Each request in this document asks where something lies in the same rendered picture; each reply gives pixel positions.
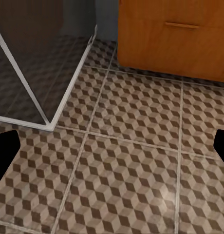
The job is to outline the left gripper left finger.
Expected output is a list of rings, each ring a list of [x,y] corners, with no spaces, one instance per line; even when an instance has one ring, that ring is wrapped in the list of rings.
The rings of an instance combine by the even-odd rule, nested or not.
[[[0,134],[0,180],[20,149],[17,130]]]

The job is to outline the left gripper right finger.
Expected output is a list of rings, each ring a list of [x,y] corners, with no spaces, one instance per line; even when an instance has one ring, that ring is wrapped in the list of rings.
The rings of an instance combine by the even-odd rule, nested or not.
[[[213,147],[224,162],[224,130],[217,131]]]

